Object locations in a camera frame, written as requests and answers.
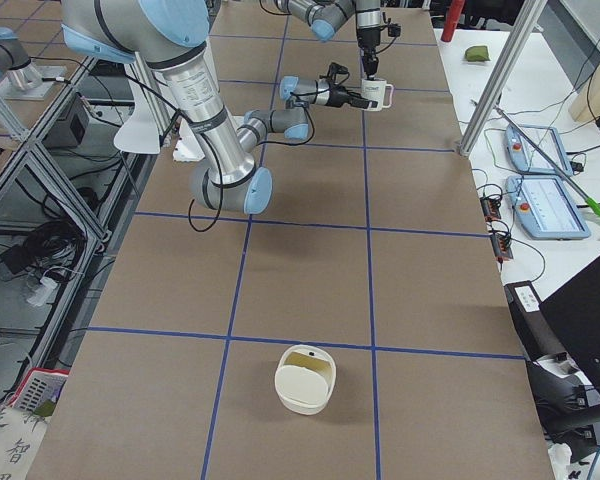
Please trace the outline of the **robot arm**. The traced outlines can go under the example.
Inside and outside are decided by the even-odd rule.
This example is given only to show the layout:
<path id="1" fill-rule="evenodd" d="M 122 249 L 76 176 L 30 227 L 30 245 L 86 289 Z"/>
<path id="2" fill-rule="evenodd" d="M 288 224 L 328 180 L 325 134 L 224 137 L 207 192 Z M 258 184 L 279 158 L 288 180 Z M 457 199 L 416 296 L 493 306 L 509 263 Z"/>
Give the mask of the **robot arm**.
<path id="1" fill-rule="evenodd" d="M 382 96 L 370 90 L 377 72 L 377 48 L 386 23 L 377 1 L 279 1 L 278 10 L 303 20 L 328 41 L 350 19 L 367 76 L 361 92 L 337 82 L 347 69 L 331 64 L 326 75 L 309 81 L 287 76 L 280 84 L 281 110 L 253 110 L 233 123 L 204 59 L 210 22 L 203 1 L 65 1 L 62 28 L 66 45 L 83 55 L 130 64 L 137 57 L 159 72 L 204 154 L 194 169 L 194 201 L 220 211 L 263 212 L 273 183 L 251 152 L 270 133 L 303 140 L 309 133 L 308 105 L 379 110 Z"/>
<path id="2" fill-rule="evenodd" d="M 380 1 L 282 0 L 273 1 L 271 9 L 264 5 L 264 1 L 259 1 L 259 6 L 268 14 L 292 16 L 301 20 L 321 42 L 331 40 L 351 18 L 354 18 L 365 78 L 376 79 L 381 32 L 389 28 Z"/>

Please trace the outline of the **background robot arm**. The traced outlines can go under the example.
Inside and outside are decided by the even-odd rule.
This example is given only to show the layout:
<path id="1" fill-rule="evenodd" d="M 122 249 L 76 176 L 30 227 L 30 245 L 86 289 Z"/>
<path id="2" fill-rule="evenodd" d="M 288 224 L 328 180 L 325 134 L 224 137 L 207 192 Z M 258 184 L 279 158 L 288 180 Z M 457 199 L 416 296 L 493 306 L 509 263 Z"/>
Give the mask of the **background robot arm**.
<path id="1" fill-rule="evenodd" d="M 0 27 L 0 96 L 10 100 L 43 100 L 51 82 L 65 67 L 36 65 L 15 32 Z"/>

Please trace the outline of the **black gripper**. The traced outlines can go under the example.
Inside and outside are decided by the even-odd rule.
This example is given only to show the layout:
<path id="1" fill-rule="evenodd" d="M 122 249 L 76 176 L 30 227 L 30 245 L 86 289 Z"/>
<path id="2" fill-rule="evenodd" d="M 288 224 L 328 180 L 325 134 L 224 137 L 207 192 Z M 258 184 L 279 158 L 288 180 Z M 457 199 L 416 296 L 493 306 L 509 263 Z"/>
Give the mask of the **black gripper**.
<path id="1" fill-rule="evenodd" d="M 380 44 L 380 28 L 358 28 L 357 43 L 362 52 L 362 67 L 365 78 L 374 80 L 379 66 L 376 48 Z"/>
<path id="2" fill-rule="evenodd" d="M 344 105 L 353 106 L 359 109 L 382 109 L 383 105 L 375 100 L 364 97 L 355 97 L 346 87 L 333 86 L 329 89 L 327 105 L 329 107 L 341 108 Z"/>

